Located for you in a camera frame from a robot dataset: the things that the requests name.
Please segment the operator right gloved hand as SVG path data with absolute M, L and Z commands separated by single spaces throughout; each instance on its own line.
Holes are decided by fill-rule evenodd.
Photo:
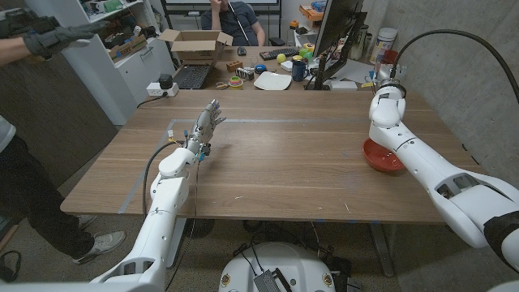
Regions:
M 102 20 L 80 26 L 57 27 L 44 33 L 26 33 L 23 35 L 23 41 L 31 54 L 51 58 L 74 41 L 92 39 L 108 25 L 109 21 Z

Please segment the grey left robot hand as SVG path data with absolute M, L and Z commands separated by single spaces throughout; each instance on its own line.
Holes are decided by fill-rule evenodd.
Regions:
M 218 124 L 224 122 L 226 117 L 219 118 L 221 114 L 220 103 L 212 100 L 195 120 L 191 133 L 187 138 L 186 148 L 198 155 L 202 152 L 204 145 L 208 144 Z

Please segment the operator left gloved hand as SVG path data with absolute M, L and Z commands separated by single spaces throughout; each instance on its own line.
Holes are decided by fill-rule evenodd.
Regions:
M 1 38 L 18 36 L 24 33 L 50 32 L 60 23 L 53 16 L 38 16 L 28 8 L 14 8 L 1 11 Z

